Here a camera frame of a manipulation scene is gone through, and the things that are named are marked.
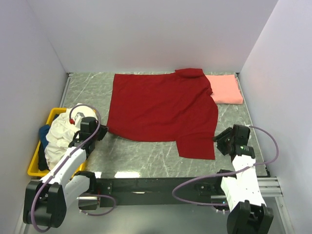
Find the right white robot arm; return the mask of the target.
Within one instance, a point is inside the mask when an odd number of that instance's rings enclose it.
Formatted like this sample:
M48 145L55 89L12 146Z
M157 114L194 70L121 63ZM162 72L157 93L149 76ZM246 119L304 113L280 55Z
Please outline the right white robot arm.
M248 146L250 132L249 127L235 124L213 138L234 167L233 172L220 170L223 176L214 182L214 190L225 194L228 202L229 234L267 234L274 217L260 192L254 149Z

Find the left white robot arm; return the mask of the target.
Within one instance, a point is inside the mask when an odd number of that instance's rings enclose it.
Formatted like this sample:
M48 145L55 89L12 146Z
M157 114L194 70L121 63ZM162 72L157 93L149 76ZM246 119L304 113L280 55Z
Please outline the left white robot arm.
M79 171L101 141L108 127L94 117L84 117L62 159L40 180L32 180L25 189L23 222L40 233L58 228L65 219L67 208L81 194L94 195L98 189L92 172Z

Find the dark red t shirt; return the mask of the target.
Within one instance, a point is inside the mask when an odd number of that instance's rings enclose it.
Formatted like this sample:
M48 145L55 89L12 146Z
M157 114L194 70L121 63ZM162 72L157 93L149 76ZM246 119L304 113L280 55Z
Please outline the dark red t shirt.
M215 158L218 107L202 69L170 74L115 74L107 125L132 141L174 141L180 157Z

